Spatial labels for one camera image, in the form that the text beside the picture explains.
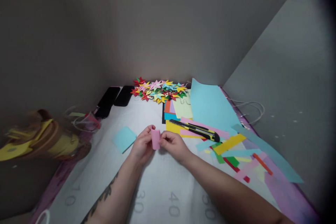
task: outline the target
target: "hand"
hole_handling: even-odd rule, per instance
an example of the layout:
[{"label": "hand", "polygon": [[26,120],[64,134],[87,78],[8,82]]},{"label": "hand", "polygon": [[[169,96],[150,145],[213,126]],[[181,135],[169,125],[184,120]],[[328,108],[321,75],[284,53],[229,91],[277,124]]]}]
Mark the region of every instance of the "hand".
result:
[{"label": "hand", "polygon": [[193,155],[184,143],[182,137],[171,131],[162,132],[159,144],[182,165],[184,165]]},{"label": "hand", "polygon": [[154,125],[147,126],[134,141],[129,157],[140,165],[144,165],[153,154],[151,129],[155,130]]}]

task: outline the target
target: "forearm tattoo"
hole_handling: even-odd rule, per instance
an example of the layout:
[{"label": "forearm tattoo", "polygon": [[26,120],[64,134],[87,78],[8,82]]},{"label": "forearm tattoo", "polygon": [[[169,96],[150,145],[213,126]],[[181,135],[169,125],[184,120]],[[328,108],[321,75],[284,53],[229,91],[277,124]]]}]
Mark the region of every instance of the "forearm tattoo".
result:
[{"label": "forearm tattoo", "polygon": [[112,179],[111,183],[106,187],[106,189],[103,191],[103,193],[100,195],[100,197],[96,200],[96,202],[93,204],[87,215],[85,216],[84,220],[81,222],[81,224],[86,223],[88,220],[89,215],[92,216],[97,208],[98,203],[104,198],[104,201],[107,199],[108,196],[111,195],[112,191],[112,184],[114,183],[115,179],[118,177],[119,172],[115,175],[115,177]]}]

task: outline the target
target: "yellow utility knife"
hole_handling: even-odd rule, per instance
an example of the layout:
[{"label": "yellow utility knife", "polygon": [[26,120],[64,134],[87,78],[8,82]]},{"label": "yellow utility knife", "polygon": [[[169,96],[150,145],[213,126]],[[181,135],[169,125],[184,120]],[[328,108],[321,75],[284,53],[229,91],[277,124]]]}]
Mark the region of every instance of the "yellow utility knife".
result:
[{"label": "yellow utility knife", "polygon": [[185,128],[186,130],[189,130],[190,132],[198,134],[198,135],[200,135],[200,136],[202,136],[206,139],[209,139],[211,141],[214,141],[214,142],[219,142],[220,141],[219,135],[215,131],[209,130],[205,127],[190,124],[188,122],[183,123],[183,122],[176,121],[176,120],[173,120],[173,119],[170,119],[169,122],[174,123],[178,126],[181,126],[181,127]]}]

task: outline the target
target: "printed number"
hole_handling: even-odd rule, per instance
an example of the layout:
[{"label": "printed number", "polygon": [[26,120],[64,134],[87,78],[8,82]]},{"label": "printed number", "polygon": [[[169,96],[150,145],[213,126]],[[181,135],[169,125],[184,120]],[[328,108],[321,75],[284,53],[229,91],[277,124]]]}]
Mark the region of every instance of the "printed number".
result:
[{"label": "printed number", "polygon": [[180,216],[180,210],[177,206],[170,206],[169,207],[169,214],[170,214],[170,216],[178,217],[178,216]]},{"label": "printed number", "polygon": [[144,198],[145,197],[145,191],[143,191],[143,195],[140,194],[140,196],[138,196],[138,194],[136,194],[136,198]]},{"label": "printed number", "polygon": [[81,185],[78,185],[78,188],[72,188],[74,191],[80,191],[81,190]]},{"label": "printed number", "polygon": [[76,202],[76,197],[75,196],[69,196],[68,198],[65,199],[65,205],[66,206],[71,206]]},{"label": "printed number", "polygon": [[211,202],[210,198],[208,195],[203,195],[202,196],[202,201],[205,205],[209,205],[209,203]]},{"label": "printed number", "polygon": [[142,211],[144,210],[144,206],[141,202],[137,202],[135,203],[135,206],[134,206],[134,211],[137,212],[138,214],[142,213]]},{"label": "printed number", "polygon": [[205,216],[209,219],[209,220],[215,220],[216,219],[216,212],[212,209],[207,208],[205,210]]},{"label": "printed number", "polygon": [[171,192],[169,200],[173,202],[174,200],[178,201],[179,199],[176,197],[176,195],[173,192]]}]

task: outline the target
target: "gray wall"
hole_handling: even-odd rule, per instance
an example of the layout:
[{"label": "gray wall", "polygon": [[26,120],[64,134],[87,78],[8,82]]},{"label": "gray wall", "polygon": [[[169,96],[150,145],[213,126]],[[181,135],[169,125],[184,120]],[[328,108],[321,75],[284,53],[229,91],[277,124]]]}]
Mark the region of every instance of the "gray wall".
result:
[{"label": "gray wall", "polygon": [[[107,77],[76,15],[67,0],[0,0],[1,132],[29,110],[59,117],[102,96]],[[55,160],[0,162],[0,219],[30,211],[57,166]]]},{"label": "gray wall", "polygon": [[[261,102],[255,125],[301,175],[318,210],[331,171],[334,41],[325,0],[287,0],[224,85],[232,99]],[[250,121],[256,109],[245,106]]]},{"label": "gray wall", "polygon": [[74,0],[112,84],[223,85],[285,0]]}]

